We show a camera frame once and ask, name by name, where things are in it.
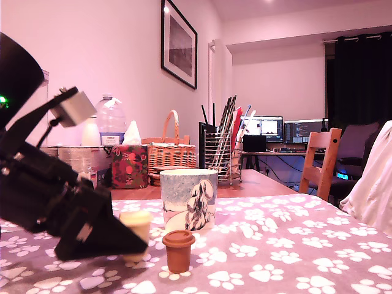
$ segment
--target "basket handle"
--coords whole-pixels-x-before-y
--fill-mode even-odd
[[[175,130],[175,138],[179,138],[179,132],[178,132],[178,113],[175,110],[172,110],[169,115],[166,118],[165,126],[164,126],[164,133],[162,135],[162,142],[165,141],[166,139],[166,130],[167,130],[167,125],[169,124],[169,120],[171,117],[174,117],[174,130]]]

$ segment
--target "picture frame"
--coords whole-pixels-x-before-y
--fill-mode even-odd
[[[162,0],[160,67],[197,89],[197,32],[171,0]]]

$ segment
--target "desk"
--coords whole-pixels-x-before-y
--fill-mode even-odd
[[[113,202],[154,215],[144,262],[120,255],[60,262],[58,239],[2,226],[1,293],[382,293],[392,239],[306,194],[216,201],[216,226],[194,232],[189,271],[167,269],[161,200]]]
[[[242,183],[238,179],[233,180],[232,187],[228,182],[219,183],[217,197],[237,198],[296,194],[294,190],[255,170],[243,170],[242,173]],[[160,199],[160,187],[148,186],[144,189],[112,190],[111,197],[113,200]]]

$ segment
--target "tissue box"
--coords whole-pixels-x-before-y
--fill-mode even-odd
[[[111,165],[112,188],[146,188],[148,185],[147,158],[146,145],[115,145]]]

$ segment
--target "chair backrest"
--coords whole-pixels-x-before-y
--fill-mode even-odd
[[[336,128],[323,133],[311,132],[300,183],[300,193],[307,193],[309,182],[313,182],[318,187],[317,196],[328,201],[341,133],[342,130]],[[314,154],[320,148],[325,148],[323,166],[315,167],[313,166]]]

